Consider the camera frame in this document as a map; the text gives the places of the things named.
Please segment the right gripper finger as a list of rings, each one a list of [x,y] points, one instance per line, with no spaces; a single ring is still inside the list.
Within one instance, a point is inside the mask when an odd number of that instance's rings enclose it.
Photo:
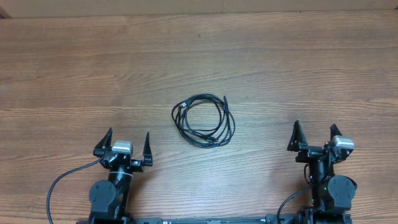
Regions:
[[[302,130],[299,120],[294,123],[292,136],[287,146],[288,151],[301,151],[307,148],[307,139]]]
[[[330,142],[332,142],[332,140],[334,138],[337,138],[338,136],[341,136],[341,135],[342,134],[341,134],[340,130],[338,129],[337,125],[336,124],[332,124],[330,126]]]

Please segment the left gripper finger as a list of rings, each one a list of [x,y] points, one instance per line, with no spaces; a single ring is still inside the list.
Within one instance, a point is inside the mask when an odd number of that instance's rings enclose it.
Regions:
[[[144,160],[145,161],[151,161],[152,160],[152,151],[150,149],[150,139],[149,139],[149,132],[146,134],[146,140],[144,143],[144,149],[142,153]]]
[[[113,129],[109,128],[104,137],[94,147],[95,150],[105,150],[111,148],[111,139],[113,135]]]

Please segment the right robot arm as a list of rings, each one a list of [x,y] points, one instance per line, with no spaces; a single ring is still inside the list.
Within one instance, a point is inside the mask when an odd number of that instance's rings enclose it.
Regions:
[[[308,187],[294,197],[310,191],[311,206],[301,208],[290,223],[351,223],[347,211],[351,210],[352,199],[357,189],[356,182],[343,175],[336,175],[334,165],[345,161],[354,151],[354,141],[343,135],[335,124],[330,126],[330,140],[323,146],[310,146],[302,131],[300,121],[294,123],[288,151],[296,152],[295,161],[304,163],[304,175]]]

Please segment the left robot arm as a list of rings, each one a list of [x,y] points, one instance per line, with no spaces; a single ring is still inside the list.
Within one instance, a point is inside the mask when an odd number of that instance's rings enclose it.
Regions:
[[[89,223],[134,223],[133,216],[126,211],[133,173],[153,166],[149,134],[146,134],[141,160],[132,158],[132,142],[112,143],[112,135],[113,130],[109,129],[93,149],[93,155],[109,174],[106,180],[94,183],[89,191]]]

